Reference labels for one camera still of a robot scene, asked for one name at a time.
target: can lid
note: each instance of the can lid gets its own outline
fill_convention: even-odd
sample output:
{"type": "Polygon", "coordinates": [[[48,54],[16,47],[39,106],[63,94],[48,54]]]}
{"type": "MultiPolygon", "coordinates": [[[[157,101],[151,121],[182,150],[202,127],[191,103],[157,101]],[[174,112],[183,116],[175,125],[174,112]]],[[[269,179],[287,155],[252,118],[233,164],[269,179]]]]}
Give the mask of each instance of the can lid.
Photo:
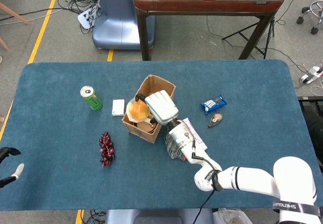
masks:
{"type": "Polygon", "coordinates": [[[83,86],[81,88],[80,94],[82,97],[89,97],[93,94],[94,90],[91,86],[83,86]]]}

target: blue snack package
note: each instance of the blue snack package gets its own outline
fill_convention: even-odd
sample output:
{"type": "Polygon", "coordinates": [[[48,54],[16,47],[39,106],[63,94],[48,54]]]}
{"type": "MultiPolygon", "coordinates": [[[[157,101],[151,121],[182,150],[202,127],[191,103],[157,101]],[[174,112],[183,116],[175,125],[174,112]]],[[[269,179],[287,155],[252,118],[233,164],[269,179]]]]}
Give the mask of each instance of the blue snack package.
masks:
{"type": "Polygon", "coordinates": [[[205,114],[207,115],[210,111],[220,108],[223,105],[226,105],[226,101],[221,95],[216,99],[210,99],[207,102],[201,103],[201,106],[204,108],[205,114]]]}

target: soda can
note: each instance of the soda can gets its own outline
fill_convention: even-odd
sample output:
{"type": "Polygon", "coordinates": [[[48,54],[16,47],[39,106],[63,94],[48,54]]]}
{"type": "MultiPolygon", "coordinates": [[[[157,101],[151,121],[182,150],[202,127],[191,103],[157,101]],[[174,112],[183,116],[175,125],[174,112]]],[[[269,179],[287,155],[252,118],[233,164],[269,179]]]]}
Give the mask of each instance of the soda can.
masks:
{"type": "Polygon", "coordinates": [[[101,99],[95,94],[93,87],[84,86],[81,88],[81,96],[90,105],[92,110],[101,110],[103,107],[101,99]]]}

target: black tripod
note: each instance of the black tripod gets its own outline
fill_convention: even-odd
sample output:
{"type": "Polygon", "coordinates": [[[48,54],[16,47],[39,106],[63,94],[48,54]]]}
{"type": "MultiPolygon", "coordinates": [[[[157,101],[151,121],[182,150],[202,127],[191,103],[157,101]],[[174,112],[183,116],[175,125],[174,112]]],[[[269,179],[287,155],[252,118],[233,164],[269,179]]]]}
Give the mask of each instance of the black tripod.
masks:
{"type": "MultiPolygon", "coordinates": [[[[243,31],[245,31],[245,30],[247,30],[247,29],[249,29],[249,28],[251,28],[251,27],[254,27],[254,26],[256,26],[256,25],[258,25],[258,22],[257,22],[257,23],[254,23],[254,24],[252,24],[252,25],[250,25],[250,26],[247,26],[247,27],[243,28],[243,29],[242,29],[242,30],[240,30],[240,31],[237,31],[237,32],[235,32],[235,33],[232,33],[231,35],[229,35],[229,36],[226,36],[226,37],[222,38],[222,40],[226,40],[226,39],[227,39],[227,38],[229,38],[229,37],[232,37],[232,36],[234,36],[234,35],[236,35],[236,34],[239,34],[239,35],[240,35],[240,36],[242,36],[246,41],[248,41],[249,39],[248,39],[244,34],[242,34],[242,32],[243,32],[243,31]]],[[[264,48],[264,51],[262,51],[262,50],[261,50],[259,47],[257,47],[257,46],[255,46],[255,47],[254,47],[258,52],[260,52],[260,54],[262,54],[262,55],[263,55],[263,59],[265,59],[265,58],[266,58],[266,56],[267,56],[268,45],[269,45],[269,42],[270,42],[270,39],[271,39],[272,34],[273,34],[273,37],[274,37],[274,36],[275,36],[275,19],[274,19],[274,18],[271,20],[270,25],[269,25],[269,32],[268,32],[268,35],[267,35],[267,41],[266,41],[266,46],[265,46],[265,48],[264,48]]]]}

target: table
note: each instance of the table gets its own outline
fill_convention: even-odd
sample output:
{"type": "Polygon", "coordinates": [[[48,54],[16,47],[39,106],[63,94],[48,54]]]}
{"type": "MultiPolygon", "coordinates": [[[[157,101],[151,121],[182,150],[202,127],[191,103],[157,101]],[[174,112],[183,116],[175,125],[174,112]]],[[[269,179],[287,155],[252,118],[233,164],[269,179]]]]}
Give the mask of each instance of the table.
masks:
{"type": "MultiPolygon", "coordinates": [[[[1,189],[0,210],[199,208],[209,195],[194,183],[200,167],[169,158],[165,128],[151,144],[111,115],[113,99],[128,102],[149,74],[177,86],[179,117],[190,119],[223,169],[258,167],[273,174],[277,159],[298,156],[311,166],[316,205],[323,205],[322,176],[285,62],[88,62],[23,70],[1,141],[22,154],[6,158],[0,175],[9,176],[21,162],[25,169],[1,189]],[[101,97],[101,111],[92,111],[80,96],[84,85],[101,97]],[[224,119],[208,128],[211,115],[199,104],[218,94],[228,103],[218,111],[224,119]],[[98,139],[104,131],[117,153],[102,169],[98,139]]],[[[205,208],[271,207],[273,200],[228,190],[215,193],[205,208]]]]}
{"type": "Polygon", "coordinates": [[[150,60],[149,15],[256,16],[260,19],[239,59],[247,59],[284,0],[134,0],[142,59],[150,60]]]}

